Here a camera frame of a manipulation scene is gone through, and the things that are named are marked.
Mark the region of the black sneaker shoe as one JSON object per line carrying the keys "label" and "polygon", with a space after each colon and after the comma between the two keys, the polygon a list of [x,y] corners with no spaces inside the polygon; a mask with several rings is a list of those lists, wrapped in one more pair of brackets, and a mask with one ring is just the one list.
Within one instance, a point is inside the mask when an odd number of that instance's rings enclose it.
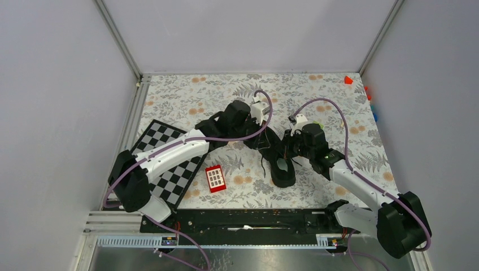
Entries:
{"label": "black sneaker shoe", "polygon": [[269,162],[272,182],[279,188],[291,187],[296,183],[295,169],[291,159],[284,157],[285,146],[270,128],[260,135],[258,151]]}

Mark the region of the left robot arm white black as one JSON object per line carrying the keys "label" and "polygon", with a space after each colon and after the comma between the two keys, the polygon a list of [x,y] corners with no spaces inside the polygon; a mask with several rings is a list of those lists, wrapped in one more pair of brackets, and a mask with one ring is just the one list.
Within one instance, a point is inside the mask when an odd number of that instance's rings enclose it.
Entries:
{"label": "left robot arm white black", "polygon": [[151,193],[150,182],[179,164],[221,148],[230,141],[246,141],[260,136],[273,115],[272,102],[251,105],[235,100],[186,134],[149,151],[133,154],[122,151],[108,178],[107,192],[114,193],[124,211],[151,217],[162,232],[175,226],[175,217],[166,201]]}

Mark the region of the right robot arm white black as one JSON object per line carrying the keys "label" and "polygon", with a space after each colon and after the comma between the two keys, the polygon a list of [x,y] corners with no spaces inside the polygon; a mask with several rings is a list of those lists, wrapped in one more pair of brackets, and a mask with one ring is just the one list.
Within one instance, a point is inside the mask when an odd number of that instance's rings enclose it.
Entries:
{"label": "right robot arm white black", "polygon": [[285,131],[282,144],[287,158],[308,159],[313,170],[354,194],[367,208],[347,201],[329,204],[333,212],[324,217],[327,230],[337,233],[350,228],[376,238],[392,257],[400,259],[420,246],[428,248],[432,231],[419,197],[411,191],[388,191],[352,169],[345,155],[329,147],[318,124]]}

